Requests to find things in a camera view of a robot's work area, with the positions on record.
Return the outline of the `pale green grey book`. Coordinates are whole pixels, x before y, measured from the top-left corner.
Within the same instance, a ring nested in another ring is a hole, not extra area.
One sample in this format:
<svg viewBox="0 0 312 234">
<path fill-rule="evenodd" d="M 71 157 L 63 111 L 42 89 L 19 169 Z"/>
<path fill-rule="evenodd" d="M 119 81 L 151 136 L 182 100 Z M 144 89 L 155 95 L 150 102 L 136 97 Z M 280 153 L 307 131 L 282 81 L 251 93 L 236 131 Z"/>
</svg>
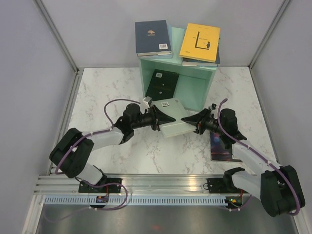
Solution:
<svg viewBox="0 0 312 234">
<path fill-rule="evenodd" d="M 187 111 L 177 98 L 154 101 L 153 105 L 162 113 L 175 119 L 170 123 L 160 123 L 159 128 L 164 137 L 175 137 L 196 130 L 196 127 L 181 119 L 188 117 Z"/>
</svg>

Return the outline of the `black glossy book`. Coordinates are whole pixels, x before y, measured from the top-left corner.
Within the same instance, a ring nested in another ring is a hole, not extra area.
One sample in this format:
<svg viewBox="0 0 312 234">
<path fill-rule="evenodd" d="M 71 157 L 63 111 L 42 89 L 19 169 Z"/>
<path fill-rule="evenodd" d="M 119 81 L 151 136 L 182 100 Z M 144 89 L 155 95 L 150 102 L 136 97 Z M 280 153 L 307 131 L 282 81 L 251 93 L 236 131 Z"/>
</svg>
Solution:
<svg viewBox="0 0 312 234">
<path fill-rule="evenodd" d="M 152 98 L 153 101 L 173 98 L 178 78 L 179 73 L 154 70 L 145 96 Z"/>
</svg>

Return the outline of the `purple night sky book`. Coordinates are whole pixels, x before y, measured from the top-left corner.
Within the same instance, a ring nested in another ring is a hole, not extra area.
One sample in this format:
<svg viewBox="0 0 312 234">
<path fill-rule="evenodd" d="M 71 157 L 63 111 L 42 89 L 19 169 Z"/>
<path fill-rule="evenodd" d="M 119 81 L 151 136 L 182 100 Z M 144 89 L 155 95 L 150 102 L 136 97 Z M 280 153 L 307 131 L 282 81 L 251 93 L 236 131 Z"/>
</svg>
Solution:
<svg viewBox="0 0 312 234">
<path fill-rule="evenodd" d="M 242 162 L 222 147 L 218 134 L 210 132 L 211 161 Z"/>
</svg>

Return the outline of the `teal ocean cover book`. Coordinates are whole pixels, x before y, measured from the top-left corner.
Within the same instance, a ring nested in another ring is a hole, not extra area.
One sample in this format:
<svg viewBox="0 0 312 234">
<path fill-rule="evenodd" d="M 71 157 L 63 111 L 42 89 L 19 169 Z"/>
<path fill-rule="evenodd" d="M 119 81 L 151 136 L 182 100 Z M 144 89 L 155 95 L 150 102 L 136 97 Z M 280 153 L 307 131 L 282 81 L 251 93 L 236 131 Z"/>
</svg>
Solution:
<svg viewBox="0 0 312 234">
<path fill-rule="evenodd" d="M 197 67 L 218 67 L 220 65 L 219 47 L 217 47 L 217 53 L 215 61 L 203 61 L 191 58 L 182 58 L 182 66 L 197 66 Z"/>
</svg>

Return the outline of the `yellow hardcover book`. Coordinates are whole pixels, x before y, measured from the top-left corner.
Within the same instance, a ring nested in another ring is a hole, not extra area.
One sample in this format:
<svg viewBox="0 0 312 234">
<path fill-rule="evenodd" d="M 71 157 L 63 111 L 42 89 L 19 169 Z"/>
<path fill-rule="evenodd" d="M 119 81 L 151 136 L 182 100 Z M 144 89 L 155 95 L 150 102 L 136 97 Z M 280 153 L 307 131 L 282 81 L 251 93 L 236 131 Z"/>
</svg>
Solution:
<svg viewBox="0 0 312 234">
<path fill-rule="evenodd" d="M 215 62 L 220 28 L 189 23 L 179 52 L 182 58 Z"/>
</svg>

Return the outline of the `dark blue hardcover book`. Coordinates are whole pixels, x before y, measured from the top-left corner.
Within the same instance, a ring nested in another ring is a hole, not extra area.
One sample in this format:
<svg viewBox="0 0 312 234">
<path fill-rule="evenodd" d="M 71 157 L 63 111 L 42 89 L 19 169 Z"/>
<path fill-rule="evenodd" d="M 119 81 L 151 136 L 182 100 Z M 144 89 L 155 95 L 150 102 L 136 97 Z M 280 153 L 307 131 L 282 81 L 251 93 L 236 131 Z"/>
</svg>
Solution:
<svg viewBox="0 0 312 234">
<path fill-rule="evenodd" d="M 166 20 L 135 22 L 136 55 L 171 53 Z"/>
</svg>

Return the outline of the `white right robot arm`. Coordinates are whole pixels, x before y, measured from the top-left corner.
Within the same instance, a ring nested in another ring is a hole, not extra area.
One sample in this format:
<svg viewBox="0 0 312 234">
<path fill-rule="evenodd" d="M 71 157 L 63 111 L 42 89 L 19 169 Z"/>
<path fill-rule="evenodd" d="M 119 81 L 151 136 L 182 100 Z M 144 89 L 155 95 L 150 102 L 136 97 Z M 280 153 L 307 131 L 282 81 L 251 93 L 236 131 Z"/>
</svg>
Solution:
<svg viewBox="0 0 312 234">
<path fill-rule="evenodd" d="M 195 126 L 196 133 L 200 135 L 206 130 L 218 134 L 224 149 L 252 170 L 252 174 L 241 167 L 227 170 L 222 180 L 226 191 L 246 191 L 259 199 L 264 210 L 272 217 L 286 213 L 297 215 L 305 207 L 295 168 L 271 161 L 253 148 L 238 129 L 234 110 L 219 109 L 215 118 L 210 109 L 204 109 L 193 116 L 182 118 L 182 121 Z"/>
</svg>

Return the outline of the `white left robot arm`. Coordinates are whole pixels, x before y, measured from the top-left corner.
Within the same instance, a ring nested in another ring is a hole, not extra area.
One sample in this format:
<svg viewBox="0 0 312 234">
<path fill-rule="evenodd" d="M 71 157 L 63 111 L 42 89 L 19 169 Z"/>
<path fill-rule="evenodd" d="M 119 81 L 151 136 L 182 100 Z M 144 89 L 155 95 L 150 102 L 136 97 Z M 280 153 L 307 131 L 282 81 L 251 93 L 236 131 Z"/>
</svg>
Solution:
<svg viewBox="0 0 312 234">
<path fill-rule="evenodd" d="M 152 130 L 159 131 L 160 125 L 175 121 L 156 106 L 142 113 L 138 104 L 131 103 L 108 129 L 86 134 L 76 128 L 69 129 L 52 150 L 49 159 L 57 166 L 55 174 L 78 179 L 100 193 L 106 189 L 107 176 L 100 168 L 88 163 L 93 151 L 126 143 L 134 136 L 135 129 L 150 126 Z"/>
</svg>

